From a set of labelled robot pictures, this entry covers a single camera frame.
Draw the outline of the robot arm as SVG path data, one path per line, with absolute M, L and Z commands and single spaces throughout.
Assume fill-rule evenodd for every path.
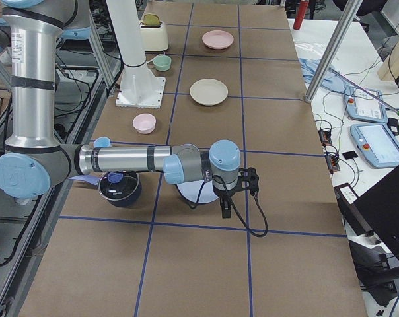
M 91 172 L 161 172 L 169 184 L 211 182 L 222 216 L 235 210 L 232 197 L 258 196 L 259 177 L 243 169 L 235 143 L 220 140 L 209 150 L 193 145 L 91 147 L 66 145 L 54 135 L 55 54 L 59 37 L 89 36 L 87 1 L 4 1 L 11 27 L 13 130 L 0 156 L 0 189 L 29 199 L 52 186 Z

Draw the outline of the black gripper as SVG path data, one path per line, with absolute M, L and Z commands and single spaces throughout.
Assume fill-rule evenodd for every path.
M 218 198 L 223 219 L 231 218 L 232 196 L 247 190 L 254 199 L 258 198 L 259 176 L 255 168 L 239 168 L 218 175 Z

